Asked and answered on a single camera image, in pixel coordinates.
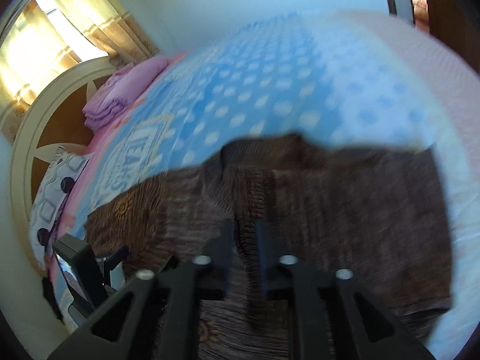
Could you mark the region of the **blue polka dot bedsheet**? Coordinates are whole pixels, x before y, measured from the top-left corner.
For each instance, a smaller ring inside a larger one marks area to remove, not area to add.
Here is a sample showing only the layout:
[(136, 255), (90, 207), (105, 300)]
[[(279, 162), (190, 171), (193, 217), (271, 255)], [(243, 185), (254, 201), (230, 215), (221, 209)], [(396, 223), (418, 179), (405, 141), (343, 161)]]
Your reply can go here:
[(367, 11), (247, 26), (169, 68), (95, 134), (56, 236), (233, 141), (299, 135), (325, 150), (431, 150), (448, 216), (451, 308), (420, 339), (453, 359), (479, 325), (479, 75), (401, 19)]

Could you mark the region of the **cream wooden headboard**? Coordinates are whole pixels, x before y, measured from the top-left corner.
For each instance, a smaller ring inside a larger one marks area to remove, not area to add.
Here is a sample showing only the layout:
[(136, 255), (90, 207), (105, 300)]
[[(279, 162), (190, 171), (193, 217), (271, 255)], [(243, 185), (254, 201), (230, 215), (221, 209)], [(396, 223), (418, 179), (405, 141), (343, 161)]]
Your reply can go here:
[(116, 71), (101, 57), (74, 66), (56, 77), (37, 96), (19, 127), (10, 161), (10, 208), (16, 234), (32, 268), (42, 270), (29, 241), (29, 218), (41, 180), (58, 146), (81, 155), (93, 133), (82, 109), (97, 88)]

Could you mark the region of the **brown wooden door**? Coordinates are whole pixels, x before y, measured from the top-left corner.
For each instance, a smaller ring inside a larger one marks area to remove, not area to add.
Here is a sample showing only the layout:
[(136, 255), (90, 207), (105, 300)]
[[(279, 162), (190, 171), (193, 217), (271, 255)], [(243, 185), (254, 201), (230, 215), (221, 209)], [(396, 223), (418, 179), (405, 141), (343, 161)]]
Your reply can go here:
[[(388, 11), (415, 24), (414, 0), (386, 0)], [(470, 0), (422, 0), (430, 35), (455, 50), (479, 48), (479, 11)]]

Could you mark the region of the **brown knitted sweater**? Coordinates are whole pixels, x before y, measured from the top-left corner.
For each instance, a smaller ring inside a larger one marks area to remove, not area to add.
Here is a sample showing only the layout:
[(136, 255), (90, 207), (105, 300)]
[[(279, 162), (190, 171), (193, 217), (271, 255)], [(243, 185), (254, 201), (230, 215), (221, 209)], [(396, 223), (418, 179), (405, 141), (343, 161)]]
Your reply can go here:
[(124, 273), (187, 261), (233, 221), (228, 295), (202, 303), (201, 359), (286, 359), (287, 306), (260, 291), (255, 223), (322, 271), (352, 270), (425, 339), (451, 308), (452, 248), (434, 155), (325, 150), (299, 135), (225, 145), (198, 166), (154, 175), (93, 211), (85, 238), (99, 256), (122, 245)]

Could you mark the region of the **folded purple blanket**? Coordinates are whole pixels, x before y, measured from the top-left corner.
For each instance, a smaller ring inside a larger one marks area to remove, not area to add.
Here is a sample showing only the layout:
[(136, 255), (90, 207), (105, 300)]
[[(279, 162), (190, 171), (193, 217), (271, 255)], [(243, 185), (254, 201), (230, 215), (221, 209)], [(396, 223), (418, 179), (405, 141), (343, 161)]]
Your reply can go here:
[(112, 74), (86, 102), (82, 112), (85, 126), (97, 133), (128, 108), (168, 67), (168, 59), (155, 56), (141, 63), (129, 63)]

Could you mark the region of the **white patterned pillow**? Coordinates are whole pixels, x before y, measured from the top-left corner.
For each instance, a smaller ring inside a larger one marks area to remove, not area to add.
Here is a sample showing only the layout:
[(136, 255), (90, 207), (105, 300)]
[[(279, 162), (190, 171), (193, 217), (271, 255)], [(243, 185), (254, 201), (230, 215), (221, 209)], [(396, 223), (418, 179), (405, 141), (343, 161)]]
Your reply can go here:
[(64, 146), (58, 147), (40, 183), (30, 212), (28, 238), (37, 265), (43, 271), (51, 255), (55, 224), (90, 157), (90, 154), (77, 155)]

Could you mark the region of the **orange patterned curtain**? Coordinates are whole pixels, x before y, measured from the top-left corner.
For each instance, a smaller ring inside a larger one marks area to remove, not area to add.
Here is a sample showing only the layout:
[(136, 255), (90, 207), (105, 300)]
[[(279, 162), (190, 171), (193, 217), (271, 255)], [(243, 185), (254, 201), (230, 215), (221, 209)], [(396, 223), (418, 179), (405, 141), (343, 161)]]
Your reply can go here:
[(79, 63), (137, 63), (158, 48), (120, 0), (29, 0), (1, 39), (1, 134), (14, 142), (28, 108)]

